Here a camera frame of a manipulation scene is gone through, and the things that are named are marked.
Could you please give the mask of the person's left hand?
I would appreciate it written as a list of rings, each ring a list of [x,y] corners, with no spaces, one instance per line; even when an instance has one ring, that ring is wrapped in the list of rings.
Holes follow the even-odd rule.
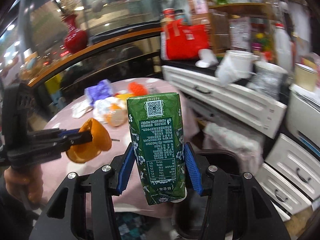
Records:
[[[42,169],[40,165],[31,167],[28,171],[19,172],[12,167],[4,170],[4,181],[7,192],[21,200],[20,189],[24,189],[28,200],[38,204],[43,195]]]

